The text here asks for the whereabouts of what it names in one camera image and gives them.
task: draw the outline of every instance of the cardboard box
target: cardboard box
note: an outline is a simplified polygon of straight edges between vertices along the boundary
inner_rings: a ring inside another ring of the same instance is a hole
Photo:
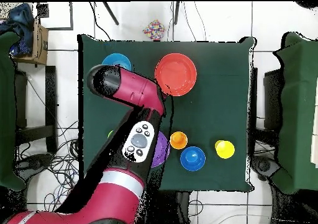
[[[39,24],[39,20],[34,20],[33,50],[32,54],[13,57],[18,63],[33,63],[37,65],[47,64],[48,29]]]

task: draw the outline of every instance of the purple plate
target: purple plate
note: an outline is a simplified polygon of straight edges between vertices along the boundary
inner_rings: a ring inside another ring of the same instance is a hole
[[[166,161],[170,153],[170,144],[161,131],[158,133],[158,141],[155,148],[155,155],[152,159],[152,168],[161,165]]]

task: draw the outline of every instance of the blue plate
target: blue plate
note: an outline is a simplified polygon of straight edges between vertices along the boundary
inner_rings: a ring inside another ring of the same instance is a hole
[[[201,169],[206,162],[203,151],[196,146],[190,146],[183,150],[180,156],[181,165],[188,171]]]
[[[129,59],[120,53],[112,53],[108,55],[104,61],[102,61],[102,65],[119,65],[128,71],[131,71],[132,69]]]

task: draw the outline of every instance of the red robot arm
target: red robot arm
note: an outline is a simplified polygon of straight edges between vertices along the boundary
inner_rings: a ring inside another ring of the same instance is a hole
[[[161,91],[143,76],[105,65],[91,69],[88,86],[96,95],[133,108],[72,191],[81,192],[90,182],[93,193],[75,213],[27,211],[5,224],[134,224],[165,113]]]

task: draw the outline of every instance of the green object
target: green object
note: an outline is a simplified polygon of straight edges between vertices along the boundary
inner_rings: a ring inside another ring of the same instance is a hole
[[[14,32],[0,35],[0,186],[20,191],[24,181],[13,172],[16,146],[15,68],[9,49],[19,37]]]
[[[180,163],[182,150],[171,148],[166,160],[161,190],[250,191],[245,181],[247,158],[247,99],[250,65],[248,55],[254,39],[241,43],[204,42],[101,42],[82,35],[84,69],[84,173],[101,149],[108,131],[117,127],[129,108],[98,97],[87,88],[89,70],[111,53],[127,55],[132,71],[154,78],[157,63],[166,54],[182,53],[196,66],[198,76],[192,90],[174,97],[172,133],[182,131],[187,146],[197,146],[206,155],[205,165],[196,172]],[[168,138],[171,98],[166,99],[167,115],[160,131]],[[214,144],[229,140],[235,154],[229,159],[217,156]],[[155,177],[162,165],[151,170]]]
[[[107,138],[109,138],[109,137],[110,137],[110,135],[112,134],[112,132],[113,132],[113,130],[111,130],[111,131],[109,132],[109,134],[108,134]]]
[[[318,169],[311,163],[318,42],[291,32],[276,52],[283,61],[285,85],[281,93],[283,126],[279,133],[278,161],[283,169],[274,174],[274,184],[285,194],[299,189],[318,190]]]

